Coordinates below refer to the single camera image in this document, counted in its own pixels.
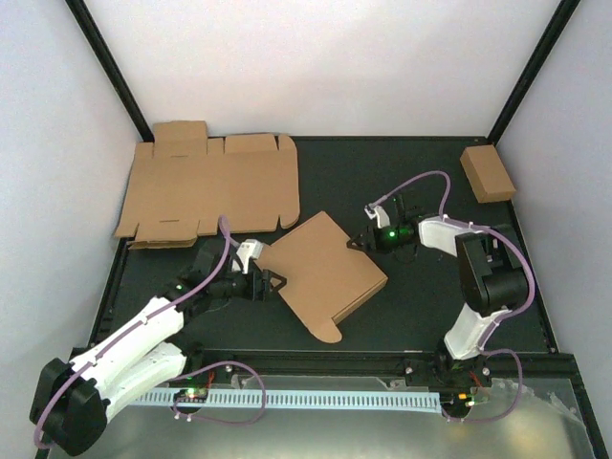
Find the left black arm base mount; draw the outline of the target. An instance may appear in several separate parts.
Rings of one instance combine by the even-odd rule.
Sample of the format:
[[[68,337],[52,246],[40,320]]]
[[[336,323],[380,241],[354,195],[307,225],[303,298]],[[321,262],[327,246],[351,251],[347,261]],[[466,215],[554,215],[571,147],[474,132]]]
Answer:
[[[214,373],[222,382],[227,381],[237,368],[234,355],[227,352],[195,352],[186,358],[180,373],[166,378],[163,384],[195,384],[203,386]]]

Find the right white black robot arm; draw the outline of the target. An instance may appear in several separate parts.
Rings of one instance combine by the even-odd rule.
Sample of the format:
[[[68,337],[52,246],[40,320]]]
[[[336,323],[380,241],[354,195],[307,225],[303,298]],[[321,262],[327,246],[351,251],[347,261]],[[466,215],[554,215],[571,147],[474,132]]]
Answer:
[[[514,228],[465,223],[449,216],[407,209],[403,197],[393,197],[397,219],[380,205],[367,205],[368,225],[351,236],[349,249],[392,253],[403,247],[423,247],[456,258],[463,307],[441,339],[434,371],[446,385],[456,385],[470,372],[470,360],[483,354],[487,340],[501,321],[533,301],[535,279],[518,247]]]

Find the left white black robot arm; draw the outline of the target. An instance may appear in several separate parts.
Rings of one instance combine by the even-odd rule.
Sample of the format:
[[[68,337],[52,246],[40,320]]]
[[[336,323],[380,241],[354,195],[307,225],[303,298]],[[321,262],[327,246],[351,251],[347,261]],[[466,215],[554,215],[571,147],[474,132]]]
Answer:
[[[159,384],[193,382],[218,367],[236,368],[234,361],[207,364],[183,330],[219,301],[277,296],[287,280],[257,266],[262,251],[254,239],[238,245],[207,241],[190,265],[108,338],[69,361],[49,361],[29,415],[36,447],[58,446],[78,456],[125,407]]]

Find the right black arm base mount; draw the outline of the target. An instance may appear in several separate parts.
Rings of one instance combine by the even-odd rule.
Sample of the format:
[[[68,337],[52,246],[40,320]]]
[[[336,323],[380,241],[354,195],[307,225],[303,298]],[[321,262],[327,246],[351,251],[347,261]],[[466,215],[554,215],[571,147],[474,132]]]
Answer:
[[[482,379],[484,366],[483,356],[458,361],[441,351],[409,354],[403,360],[406,379],[413,385],[428,387],[475,386],[474,376]]]

